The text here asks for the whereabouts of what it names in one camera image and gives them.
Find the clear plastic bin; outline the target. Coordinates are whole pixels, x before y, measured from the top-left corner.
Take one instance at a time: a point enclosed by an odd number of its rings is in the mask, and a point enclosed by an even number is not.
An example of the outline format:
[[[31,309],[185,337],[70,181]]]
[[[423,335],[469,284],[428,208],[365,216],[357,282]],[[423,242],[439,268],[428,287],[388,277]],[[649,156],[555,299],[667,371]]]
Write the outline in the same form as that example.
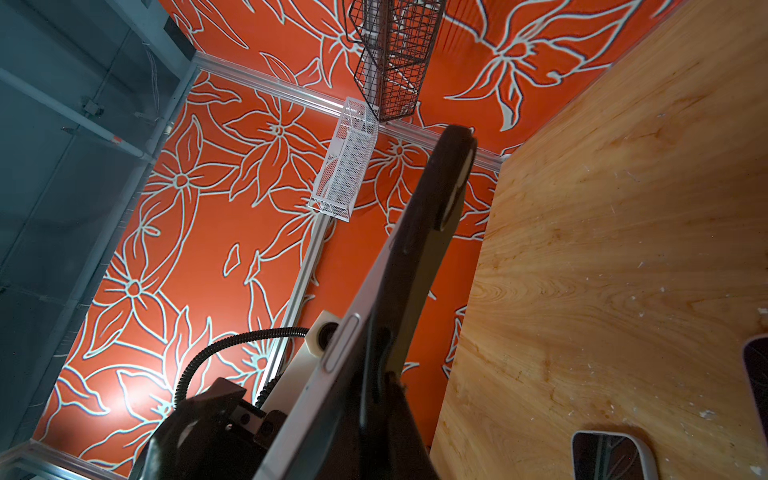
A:
[[[378,121],[364,100],[348,97],[314,182],[309,206],[349,222],[378,140]]]

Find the dark phone case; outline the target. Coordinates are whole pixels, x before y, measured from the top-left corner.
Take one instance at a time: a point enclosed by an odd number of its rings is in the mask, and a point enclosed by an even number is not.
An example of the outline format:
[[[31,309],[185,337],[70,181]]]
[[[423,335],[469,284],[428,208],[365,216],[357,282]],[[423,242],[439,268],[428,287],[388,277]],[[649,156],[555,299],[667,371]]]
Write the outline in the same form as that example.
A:
[[[477,141],[450,125],[390,237],[369,315],[359,412],[364,479],[434,479],[401,375],[429,290],[456,232]]]

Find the aluminium frame rails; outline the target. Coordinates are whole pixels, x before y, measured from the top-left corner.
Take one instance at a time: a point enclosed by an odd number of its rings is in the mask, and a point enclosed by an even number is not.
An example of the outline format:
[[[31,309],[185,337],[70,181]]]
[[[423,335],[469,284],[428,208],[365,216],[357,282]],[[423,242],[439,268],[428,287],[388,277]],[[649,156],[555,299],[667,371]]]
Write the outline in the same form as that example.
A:
[[[420,105],[407,122],[464,124],[498,140],[495,100],[471,87],[495,63],[484,1],[449,1]],[[342,1],[160,1],[199,51],[294,85],[358,96],[361,45],[343,33]],[[30,436],[127,474],[172,410],[185,361],[206,342],[277,327],[309,258],[308,206],[336,119],[201,71],[106,266],[95,300],[77,305],[54,352],[52,392],[1,444]],[[391,233],[429,150],[380,134],[351,223],[332,222],[301,325],[340,312]],[[433,443],[497,178],[474,168],[464,217],[433,284],[403,382],[427,448]],[[1,451],[9,448],[1,446]]]

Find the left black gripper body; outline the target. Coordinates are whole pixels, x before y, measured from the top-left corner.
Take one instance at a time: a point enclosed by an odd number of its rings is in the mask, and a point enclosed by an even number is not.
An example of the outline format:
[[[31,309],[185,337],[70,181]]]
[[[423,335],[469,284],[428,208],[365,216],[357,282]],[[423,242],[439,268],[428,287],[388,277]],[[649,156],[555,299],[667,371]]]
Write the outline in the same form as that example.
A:
[[[131,479],[252,479],[287,414],[246,402],[246,390],[219,378],[180,402],[152,434]]]

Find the phone in white case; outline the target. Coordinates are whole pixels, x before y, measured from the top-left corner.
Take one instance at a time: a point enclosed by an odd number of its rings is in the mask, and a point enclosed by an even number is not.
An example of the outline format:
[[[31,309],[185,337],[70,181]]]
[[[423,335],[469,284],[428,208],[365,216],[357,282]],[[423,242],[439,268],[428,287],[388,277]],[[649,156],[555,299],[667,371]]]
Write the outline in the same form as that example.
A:
[[[577,431],[571,437],[571,457],[576,480],[659,478],[650,447],[626,433]]]

